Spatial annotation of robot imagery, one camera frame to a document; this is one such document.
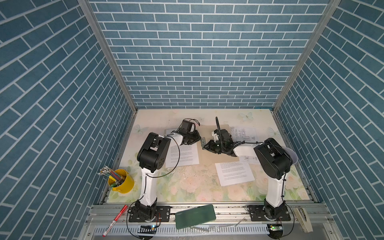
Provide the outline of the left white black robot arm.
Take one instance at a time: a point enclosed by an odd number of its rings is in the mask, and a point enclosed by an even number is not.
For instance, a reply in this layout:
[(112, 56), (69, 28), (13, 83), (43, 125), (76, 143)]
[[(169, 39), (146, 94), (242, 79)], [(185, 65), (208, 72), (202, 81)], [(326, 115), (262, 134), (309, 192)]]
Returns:
[(166, 162), (168, 151), (170, 148), (176, 147), (178, 150), (178, 161), (181, 160), (181, 146), (193, 145), (201, 140), (201, 136), (196, 128), (200, 122), (196, 119), (183, 119), (179, 127), (170, 134), (160, 136), (156, 133), (149, 133), (144, 141), (138, 155), (137, 160), (142, 172), (142, 190), (141, 195), (135, 207), (150, 215), (156, 210), (157, 179), (169, 175), (159, 175), (159, 170)]

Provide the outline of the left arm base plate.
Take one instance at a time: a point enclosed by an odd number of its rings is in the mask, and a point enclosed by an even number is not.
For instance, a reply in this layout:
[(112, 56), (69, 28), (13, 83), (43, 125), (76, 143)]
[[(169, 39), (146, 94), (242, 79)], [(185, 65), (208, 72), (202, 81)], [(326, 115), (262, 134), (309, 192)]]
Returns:
[(153, 217), (146, 217), (142, 212), (138, 210), (137, 207), (131, 207), (130, 215), (128, 217), (128, 221), (130, 223), (154, 223), (156, 221), (156, 217), (160, 217), (160, 221), (169, 222), (171, 215), (171, 207), (170, 206), (157, 206), (156, 212)]

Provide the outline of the printed text sheet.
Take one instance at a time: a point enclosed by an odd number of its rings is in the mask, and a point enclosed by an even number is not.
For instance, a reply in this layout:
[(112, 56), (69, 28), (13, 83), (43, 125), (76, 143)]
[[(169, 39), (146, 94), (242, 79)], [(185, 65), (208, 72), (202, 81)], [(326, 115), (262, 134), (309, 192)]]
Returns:
[(198, 165), (198, 143), (193, 145), (176, 146), (173, 140), (167, 153), (165, 166), (166, 168), (174, 168), (178, 163), (178, 167)]
[(252, 182), (255, 180), (248, 163), (216, 163), (215, 166), (222, 187)]

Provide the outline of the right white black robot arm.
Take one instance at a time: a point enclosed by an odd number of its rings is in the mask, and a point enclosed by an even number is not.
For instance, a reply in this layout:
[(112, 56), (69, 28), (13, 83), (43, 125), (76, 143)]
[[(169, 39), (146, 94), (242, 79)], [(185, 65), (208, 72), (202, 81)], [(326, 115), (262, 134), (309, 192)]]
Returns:
[(284, 213), (284, 185), (286, 174), (294, 163), (293, 157), (274, 138), (263, 142), (233, 141), (227, 130), (215, 130), (213, 139), (203, 145), (203, 149), (214, 154), (231, 157), (256, 157), (268, 176), (268, 190), (264, 200), (264, 213), (267, 219), (275, 220)]

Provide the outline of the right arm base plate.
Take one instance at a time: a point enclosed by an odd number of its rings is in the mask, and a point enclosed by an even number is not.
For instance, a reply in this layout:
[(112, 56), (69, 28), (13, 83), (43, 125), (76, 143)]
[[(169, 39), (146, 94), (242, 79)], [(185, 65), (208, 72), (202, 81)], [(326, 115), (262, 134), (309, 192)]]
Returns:
[(246, 210), (249, 212), (252, 222), (291, 221), (290, 212), (285, 204), (282, 204), (277, 208), (269, 205), (248, 205)]

